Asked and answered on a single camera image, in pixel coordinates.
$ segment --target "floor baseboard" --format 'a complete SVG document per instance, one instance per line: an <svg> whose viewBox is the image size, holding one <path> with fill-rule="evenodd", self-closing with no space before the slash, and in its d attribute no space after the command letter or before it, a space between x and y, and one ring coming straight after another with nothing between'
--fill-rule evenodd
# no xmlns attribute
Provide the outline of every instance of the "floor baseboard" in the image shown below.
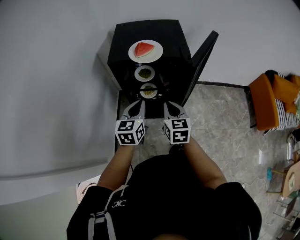
<svg viewBox="0 0 300 240"><path fill-rule="evenodd" d="M199 85L212 85L212 86L222 86L222 87L231 87L231 88L242 88L244 90L248 90L248 86L236 85L236 84L229 84L223 82L206 82L206 81L198 81L196 84Z"/></svg>

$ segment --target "gray tile floor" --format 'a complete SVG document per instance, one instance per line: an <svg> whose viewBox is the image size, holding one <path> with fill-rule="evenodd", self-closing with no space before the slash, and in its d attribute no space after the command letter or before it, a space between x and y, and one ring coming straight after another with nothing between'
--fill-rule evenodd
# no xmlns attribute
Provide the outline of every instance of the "gray tile floor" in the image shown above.
<svg viewBox="0 0 300 240"><path fill-rule="evenodd" d="M120 113L128 105L122 98ZM251 184L256 178L266 180L268 167L280 168L288 164L286 138L290 131L270 132L263 136L250 129L250 116L243 89L196 85L185 109L192 123L192 136L225 174L228 181ZM147 119L149 127L144 145L135 149L133 167L156 155L168 154L170 143L162 132L162 119ZM268 186L280 190L281 179ZM245 187L262 213L260 239L273 240L287 221L277 217L278 195L266 193L263 180L255 180Z"/></svg>

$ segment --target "watermelon slice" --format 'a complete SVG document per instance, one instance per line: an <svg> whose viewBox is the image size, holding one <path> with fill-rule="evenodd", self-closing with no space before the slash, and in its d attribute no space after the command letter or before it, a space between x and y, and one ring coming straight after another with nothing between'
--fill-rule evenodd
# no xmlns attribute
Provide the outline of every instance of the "watermelon slice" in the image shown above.
<svg viewBox="0 0 300 240"><path fill-rule="evenodd" d="M143 57L154 49L154 45L140 42L135 47L135 56L137 58Z"/></svg>

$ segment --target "black open door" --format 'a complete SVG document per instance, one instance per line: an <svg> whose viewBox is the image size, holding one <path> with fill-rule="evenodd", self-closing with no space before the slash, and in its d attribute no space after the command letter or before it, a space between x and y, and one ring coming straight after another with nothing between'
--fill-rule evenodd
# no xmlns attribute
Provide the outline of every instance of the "black open door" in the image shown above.
<svg viewBox="0 0 300 240"><path fill-rule="evenodd" d="M186 95L181 103L181 106L184 106L184 104L187 102L189 96L192 93L192 90L194 89L204 67L205 64L210 57L210 53L216 43L216 40L218 38L219 34L215 31L212 31L210 35L206 38L206 40L203 42L203 44L200 46L198 51L194 54L194 56L189 61L189 72L192 73L192 81L190 82L190 85L186 85Z"/></svg>

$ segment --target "cable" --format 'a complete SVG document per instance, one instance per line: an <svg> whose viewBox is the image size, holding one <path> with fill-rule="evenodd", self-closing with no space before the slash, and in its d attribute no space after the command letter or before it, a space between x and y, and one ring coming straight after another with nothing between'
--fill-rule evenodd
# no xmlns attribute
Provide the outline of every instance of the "cable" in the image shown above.
<svg viewBox="0 0 300 240"><path fill-rule="evenodd" d="M251 186L251 185L254 183L255 180L263 180L264 183L266 184L266 189L267 189L267 191L268 191L268 184L267 184L266 180L263 179L263 178L255 178L255 179L251 182L251 184L243 183L243 184L242 184L243 188L245 188L245 185ZM266 223L266 225L271 226L272 224L267 223L268 210L269 210L269 203L270 203L270 194L268 193L268 205L267 205L267 212L266 212L265 223Z"/></svg>
<svg viewBox="0 0 300 240"><path fill-rule="evenodd" d="M127 185L128 181L129 181L129 179L130 179L130 177L128 178L128 175L127 175L127 180L126 180L126 182L125 182L125 185Z"/></svg>

